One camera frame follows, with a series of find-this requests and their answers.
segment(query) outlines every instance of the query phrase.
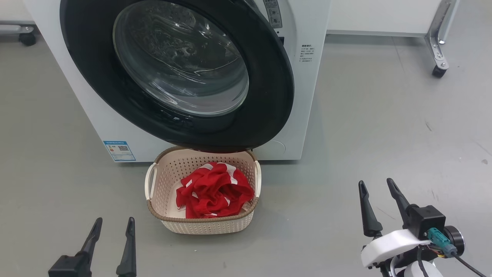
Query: gray floor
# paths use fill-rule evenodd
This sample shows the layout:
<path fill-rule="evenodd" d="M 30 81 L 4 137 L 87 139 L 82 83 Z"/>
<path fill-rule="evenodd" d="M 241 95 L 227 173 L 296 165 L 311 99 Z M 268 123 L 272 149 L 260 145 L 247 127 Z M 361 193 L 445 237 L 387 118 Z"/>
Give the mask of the gray floor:
<path fill-rule="evenodd" d="M 243 232 L 173 234 L 147 210 L 148 165 L 112 162 L 47 45 L 0 43 L 0 268 L 45 276 L 103 217 L 94 276 L 114 276 L 129 216 L 138 276 L 379 276 L 362 268 L 357 182 L 383 232 L 401 228 L 385 179 L 434 205 L 492 273 L 492 4 L 462 1 L 432 78 L 422 39 L 327 37 L 302 160 L 263 165 L 261 204 Z M 440 259 L 445 276 L 472 276 Z"/>

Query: caster wheel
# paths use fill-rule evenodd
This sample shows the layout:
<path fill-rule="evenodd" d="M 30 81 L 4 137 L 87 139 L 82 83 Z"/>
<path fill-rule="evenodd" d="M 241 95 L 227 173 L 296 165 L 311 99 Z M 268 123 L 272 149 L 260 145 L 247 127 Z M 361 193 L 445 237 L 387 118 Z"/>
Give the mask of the caster wheel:
<path fill-rule="evenodd" d="M 446 73 L 446 69 L 440 69 L 437 66 L 434 67 L 434 70 L 432 70 L 432 76 L 441 78 L 444 76 L 444 73 Z"/>
<path fill-rule="evenodd" d="M 31 33 L 19 34 L 19 41 L 25 46 L 36 44 L 36 37 Z"/>

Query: white wall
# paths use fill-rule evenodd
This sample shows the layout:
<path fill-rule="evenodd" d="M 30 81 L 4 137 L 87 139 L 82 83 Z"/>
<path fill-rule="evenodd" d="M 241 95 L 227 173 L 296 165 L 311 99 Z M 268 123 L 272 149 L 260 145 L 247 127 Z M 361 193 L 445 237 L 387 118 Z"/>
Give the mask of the white wall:
<path fill-rule="evenodd" d="M 331 30 L 425 34 L 440 0 L 333 0 Z"/>
<path fill-rule="evenodd" d="M 22 0 L 0 0 L 0 21 L 33 23 Z"/>

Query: blue connector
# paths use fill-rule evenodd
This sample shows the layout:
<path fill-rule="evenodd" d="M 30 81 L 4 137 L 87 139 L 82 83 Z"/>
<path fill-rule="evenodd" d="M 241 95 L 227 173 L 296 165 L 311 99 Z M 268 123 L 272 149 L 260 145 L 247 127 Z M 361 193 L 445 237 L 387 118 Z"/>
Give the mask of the blue connector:
<path fill-rule="evenodd" d="M 453 252 L 454 253 L 458 252 L 456 247 L 451 244 L 451 241 L 436 228 L 430 228 L 427 231 L 427 238 L 433 244 L 435 244 L 439 248 L 441 248 L 442 251 L 444 252 L 444 255 L 446 255 L 446 257 L 448 257 L 448 258 L 453 257 L 453 255 L 452 255 Z"/>

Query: metal stand leg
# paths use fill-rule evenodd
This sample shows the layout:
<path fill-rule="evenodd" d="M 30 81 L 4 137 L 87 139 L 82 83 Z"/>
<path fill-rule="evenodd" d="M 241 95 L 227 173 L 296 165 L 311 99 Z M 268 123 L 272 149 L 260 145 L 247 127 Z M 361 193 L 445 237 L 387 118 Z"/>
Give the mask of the metal stand leg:
<path fill-rule="evenodd" d="M 444 19 L 449 14 L 449 7 L 455 1 L 456 0 L 441 1 L 439 7 L 437 8 L 437 12 L 435 13 L 434 19 L 430 25 L 429 32 L 426 35 L 427 46 L 431 50 L 430 52 L 432 53 L 436 64 L 434 70 L 432 71 L 432 75 L 438 78 L 444 76 L 444 73 L 446 73 L 446 70 L 448 70 L 449 68 L 448 62 L 446 61 L 444 54 L 442 54 L 440 42 L 443 40 L 439 39 L 439 31 L 441 30 Z"/>
<path fill-rule="evenodd" d="M 444 22 L 442 23 L 442 26 L 441 26 L 441 35 L 439 36 L 439 38 L 441 39 L 441 41 L 439 42 L 440 44 L 446 43 L 446 39 L 448 38 L 449 30 L 451 29 L 451 24 L 455 18 L 456 11 L 458 10 L 458 6 L 460 4 L 460 1 L 461 0 L 455 0 L 455 1 L 451 2 L 451 6 L 449 7 L 449 11 L 448 11 L 448 13 L 451 13 L 451 14 L 449 15 L 449 17 L 446 16 L 444 18 Z"/>
<path fill-rule="evenodd" d="M 25 46 L 31 46 L 36 43 L 36 37 L 32 34 L 34 27 L 20 25 L 0 25 L 0 35 L 19 34 L 19 41 Z"/>

